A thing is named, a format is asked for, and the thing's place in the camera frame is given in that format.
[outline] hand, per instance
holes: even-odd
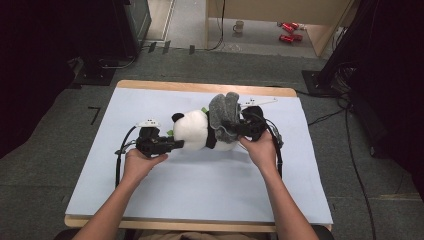
[[[246,137],[239,136],[240,143],[247,149],[253,163],[263,172],[276,169],[276,152],[271,133],[264,131],[258,141],[249,141]]]
[[[138,149],[131,149],[125,155],[124,175],[122,176],[121,183],[125,182],[137,187],[154,166],[165,161],[167,158],[168,154],[148,158]]]

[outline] black office chair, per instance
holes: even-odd
[[[333,234],[324,226],[321,225],[312,225],[315,233],[317,234],[319,240],[334,240]],[[67,229],[60,232],[54,240],[71,240],[77,233],[79,229]],[[134,240],[136,230],[127,229],[125,231],[125,236],[123,240]]]

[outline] gray carpet floor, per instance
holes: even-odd
[[[301,70],[325,60],[171,49],[142,52],[116,71],[111,86],[65,89],[31,138],[0,160],[0,239],[53,239],[100,126],[114,86],[122,79],[281,86],[306,91]],[[308,122],[339,109],[334,99],[299,95]],[[92,120],[100,107],[96,121]],[[354,113],[347,115],[355,162],[365,185],[377,239],[423,239],[424,204],[410,175],[390,159],[370,157]],[[336,239],[372,239],[370,217],[349,155],[344,113],[312,125],[321,180]]]

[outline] wooden desk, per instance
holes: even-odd
[[[118,83],[117,88],[167,90],[167,91],[180,91],[180,92],[190,91],[190,92],[207,92],[207,93],[227,93],[229,91],[234,91],[239,94],[249,94],[249,95],[296,97],[296,92],[293,89],[236,86],[236,85],[213,85],[213,84],[195,84],[195,83],[122,80]],[[65,224],[69,227],[82,227],[90,219],[90,217],[91,216],[66,215]],[[165,221],[165,220],[152,220],[152,219],[142,219],[142,218],[123,218],[119,227],[129,228],[129,229],[229,231],[229,232],[275,232],[276,231],[274,224],[270,224],[270,223],[245,223],[245,222],[224,222],[223,223],[219,221],[189,221],[189,220]]]
[[[352,15],[352,4],[359,0],[227,0],[224,18],[307,24],[307,32],[317,56],[321,56],[330,39]],[[205,36],[207,47],[209,18],[221,18],[224,0],[207,0]]]

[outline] white paper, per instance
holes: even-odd
[[[115,184],[114,152],[132,126],[155,118],[161,123],[159,135],[166,136],[174,113],[207,108],[215,95],[116,88],[66,214],[93,215],[106,201]],[[252,97],[266,98],[241,95],[239,102]],[[283,137],[283,180],[310,223],[332,224],[301,103],[298,98],[276,98],[278,102],[261,108]],[[124,217],[274,222],[263,179],[239,146],[228,152],[173,150],[134,192]]]

